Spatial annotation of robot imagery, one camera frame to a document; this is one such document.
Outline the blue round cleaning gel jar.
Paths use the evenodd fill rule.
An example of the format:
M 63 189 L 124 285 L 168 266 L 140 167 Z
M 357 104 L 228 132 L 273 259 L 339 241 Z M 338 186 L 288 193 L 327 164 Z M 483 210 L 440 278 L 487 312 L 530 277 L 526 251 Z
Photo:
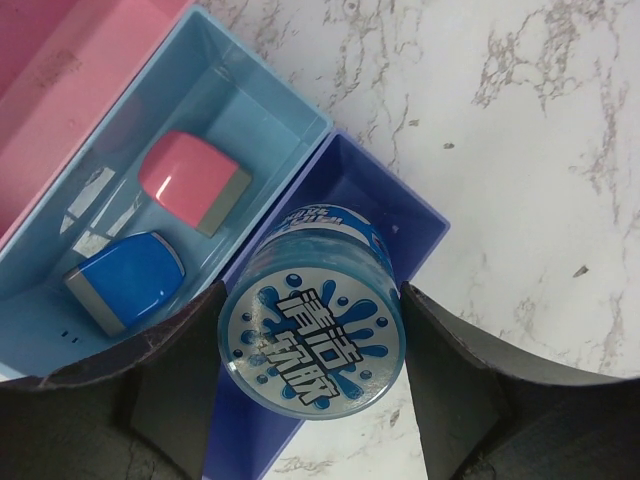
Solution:
M 369 407 L 396 381 L 406 351 L 377 229 L 338 205 L 288 213 L 232 288 L 218 341 L 237 386 L 276 413 L 329 420 Z

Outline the light blue drawer box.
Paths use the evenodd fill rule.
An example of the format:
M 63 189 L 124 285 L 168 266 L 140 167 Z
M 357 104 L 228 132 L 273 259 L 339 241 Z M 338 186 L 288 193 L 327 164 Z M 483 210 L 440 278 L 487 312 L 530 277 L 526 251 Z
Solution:
M 76 382 L 105 376 L 219 276 L 331 128 L 190 8 L 2 247 L 2 385 L 85 359 Z

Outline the pink plastic drawer box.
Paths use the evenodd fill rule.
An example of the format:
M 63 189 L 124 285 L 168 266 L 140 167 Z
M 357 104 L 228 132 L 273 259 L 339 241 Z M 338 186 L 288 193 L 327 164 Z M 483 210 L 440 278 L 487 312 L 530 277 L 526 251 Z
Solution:
M 14 235 L 187 1 L 1 4 L 1 241 Z

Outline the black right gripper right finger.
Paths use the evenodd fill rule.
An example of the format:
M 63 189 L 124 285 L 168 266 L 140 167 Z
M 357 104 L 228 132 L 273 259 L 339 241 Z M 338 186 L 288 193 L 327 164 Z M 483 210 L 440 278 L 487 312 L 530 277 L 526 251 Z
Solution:
M 409 283 L 401 306 L 429 478 L 638 478 L 638 379 L 531 354 Z

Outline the pink and grey eraser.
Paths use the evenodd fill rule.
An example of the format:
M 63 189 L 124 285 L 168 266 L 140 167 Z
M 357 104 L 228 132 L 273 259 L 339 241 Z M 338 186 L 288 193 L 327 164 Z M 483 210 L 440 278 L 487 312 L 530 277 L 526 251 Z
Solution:
M 252 176 L 205 140 L 170 131 L 146 154 L 138 181 L 157 204 L 211 238 L 250 185 Z

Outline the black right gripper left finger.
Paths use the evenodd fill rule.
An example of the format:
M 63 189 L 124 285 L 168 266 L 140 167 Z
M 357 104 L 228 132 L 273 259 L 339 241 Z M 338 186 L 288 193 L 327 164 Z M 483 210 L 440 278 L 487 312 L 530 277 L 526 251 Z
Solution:
M 114 347 L 42 378 L 3 383 L 2 478 L 201 478 L 226 297 L 215 282 Z

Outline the blue and grey eraser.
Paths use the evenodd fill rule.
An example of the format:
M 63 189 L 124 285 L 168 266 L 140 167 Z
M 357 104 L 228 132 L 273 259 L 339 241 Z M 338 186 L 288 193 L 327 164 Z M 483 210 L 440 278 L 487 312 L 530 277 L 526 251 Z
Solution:
M 110 337 L 157 312 L 182 286 L 185 267 L 155 231 L 111 243 L 64 275 L 64 284 Z

